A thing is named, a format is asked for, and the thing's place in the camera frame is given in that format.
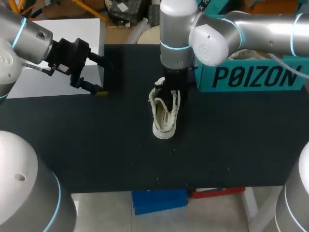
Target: blue box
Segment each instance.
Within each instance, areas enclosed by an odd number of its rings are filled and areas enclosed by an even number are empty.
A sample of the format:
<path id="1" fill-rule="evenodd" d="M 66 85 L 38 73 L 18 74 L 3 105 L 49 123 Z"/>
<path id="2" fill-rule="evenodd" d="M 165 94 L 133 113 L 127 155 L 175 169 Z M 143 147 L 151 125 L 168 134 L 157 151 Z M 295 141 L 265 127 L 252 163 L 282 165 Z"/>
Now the blue box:
<path id="1" fill-rule="evenodd" d="M 132 191 L 133 207 L 136 215 L 173 209 L 187 205 L 186 190 Z"/>

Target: cable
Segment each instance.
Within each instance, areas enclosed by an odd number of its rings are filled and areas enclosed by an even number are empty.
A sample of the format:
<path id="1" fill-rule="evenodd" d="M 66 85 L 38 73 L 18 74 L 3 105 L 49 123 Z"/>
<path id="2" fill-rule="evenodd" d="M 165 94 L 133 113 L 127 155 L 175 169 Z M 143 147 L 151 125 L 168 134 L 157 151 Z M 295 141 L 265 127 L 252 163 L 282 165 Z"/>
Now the cable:
<path id="1" fill-rule="evenodd" d="M 309 79 L 309 75 L 304 74 L 302 72 L 299 72 L 293 68 L 291 68 L 289 65 L 287 65 L 286 63 L 284 63 L 281 59 L 279 59 L 278 57 L 276 57 L 274 54 L 269 53 L 270 57 L 273 58 L 275 61 L 277 61 L 281 66 L 285 67 L 287 70 L 291 71 L 292 73 L 295 73 L 298 76 L 304 77 L 306 79 Z"/>
<path id="2" fill-rule="evenodd" d="M 49 76 L 52 76 L 54 74 L 54 71 L 55 71 L 55 69 L 53 69 L 53 68 L 51 70 L 47 70 L 47 69 L 43 69 L 43 68 L 40 68 L 38 66 L 28 64 L 28 63 L 24 63 L 24 62 L 22 62 L 22 65 L 25 66 L 25 67 L 32 68 L 34 70 L 40 71 L 40 72 L 47 74 Z"/>
<path id="3" fill-rule="evenodd" d="M 35 65 L 32 65 L 32 64 L 28 64 L 28 63 L 23 63 L 22 62 L 22 65 L 25 66 L 25 67 L 32 68 L 32 69 L 38 70 L 40 72 L 43 72 L 42 68 L 40 68 L 38 66 L 35 66 Z"/>
<path id="4" fill-rule="evenodd" d="M 42 8 L 38 9 L 37 11 L 35 11 L 30 17 L 31 18 L 36 18 L 38 17 L 40 14 L 42 14 L 43 10 Z"/>

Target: yellow object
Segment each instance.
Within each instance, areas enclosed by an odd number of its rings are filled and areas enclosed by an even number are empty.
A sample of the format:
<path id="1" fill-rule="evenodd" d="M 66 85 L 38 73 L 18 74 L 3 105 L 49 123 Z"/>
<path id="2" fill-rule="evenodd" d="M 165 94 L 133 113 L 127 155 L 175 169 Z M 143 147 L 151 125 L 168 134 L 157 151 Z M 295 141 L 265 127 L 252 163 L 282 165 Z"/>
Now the yellow object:
<path id="1" fill-rule="evenodd" d="M 21 12 L 21 9 L 24 7 L 25 3 L 26 3 L 26 0 L 20 0 L 20 2 L 18 4 L 19 13 Z"/>
<path id="2" fill-rule="evenodd" d="M 82 7 L 83 9 L 89 11 L 91 14 L 93 14 L 94 16 L 98 17 L 99 19 L 101 19 L 102 21 L 106 22 L 106 17 L 101 15 L 100 13 L 96 12 L 94 9 L 90 8 L 89 6 L 85 5 L 84 3 L 82 3 L 79 0 L 72 0 L 72 2 L 76 3 L 77 5 L 79 5 L 80 7 Z"/>
<path id="3" fill-rule="evenodd" d="M 105 92 L 97 92 L 97 93 L 95 94 L 95 96 L 106 96 L 107 94 L 108 94 L 107 91 L 105 91 Z"/>
<path id="4" fill-rule="evenodd" d="M 25 15 L 27 14 L 29 11 L 31 11 L 34 7 L 36 7 L 37 5 L 39 5 L 40 3 L 42 3 L 43 0 L 37 0 L 37 2 L 35 4 L 33 4 L 32 6 L 30 6 L 28 9 L 26 9 L 25 11 L 23 11 L 21 13 L 21 15 Z"/>
<path id="5" fill-rule="evenodd" d="M 15 12 L 15 13 L 17 13 L 17 14 L 20 13 L 19 10 L 18 10 L 18 7 L 17 7 L 17 5 L 16 5 L 15 0 L 9 0 L 9 4 L 10 4 L 10 7 L 11 7 L 11 9 L 12 9 L 13 12 Z"/>

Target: shoe sole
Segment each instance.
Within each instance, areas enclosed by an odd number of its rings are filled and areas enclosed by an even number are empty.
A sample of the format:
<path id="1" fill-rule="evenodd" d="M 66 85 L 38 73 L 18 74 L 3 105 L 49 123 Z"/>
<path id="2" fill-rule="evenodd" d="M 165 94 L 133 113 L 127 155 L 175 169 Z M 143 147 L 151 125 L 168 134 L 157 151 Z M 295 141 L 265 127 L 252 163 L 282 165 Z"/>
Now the shoe sole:
<path id="1" fill-rule="evenodd" d="M 157 137 L 158 139 L 170 139 L 171 137 L 174 136 L 175 131 L 176 131 L 176 124 L 177 124 L 177 116 L 178 116 L 178 110 L 180 107 L 180 92 L 177 93 L 178 94 L 178 100 L 177 100 L 177 111 L 176 111 L 176 116 L 175 116 L 175 123 L 173 128 L 168 131 L 168 132 L 160 132 L 156 127 L 155 127 L 155 122 L 153 122 L 153 133 L 155 135 L 155 137 Z"/>

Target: red object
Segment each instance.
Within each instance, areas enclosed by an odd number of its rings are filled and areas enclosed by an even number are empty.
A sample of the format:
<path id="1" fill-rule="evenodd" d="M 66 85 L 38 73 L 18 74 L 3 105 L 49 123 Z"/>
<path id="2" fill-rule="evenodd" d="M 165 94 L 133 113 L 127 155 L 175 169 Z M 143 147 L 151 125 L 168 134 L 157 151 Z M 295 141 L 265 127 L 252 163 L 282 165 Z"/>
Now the red object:
<path id="1" fill-rule="evenodd" d="M 192 191 L 192 196 L 195 199 L 199 198 L 206 198 L 206 197 L 217 197 L 217 196 L 223 196 L 223 195 L 229 195 L 229 194 L 236 194 L 240 192 L 244 192 L 246 190 L 245 187 L 240 188 L 226 188 L 219 191 L 204 191 L 204 192 L 195 192 Z"/>

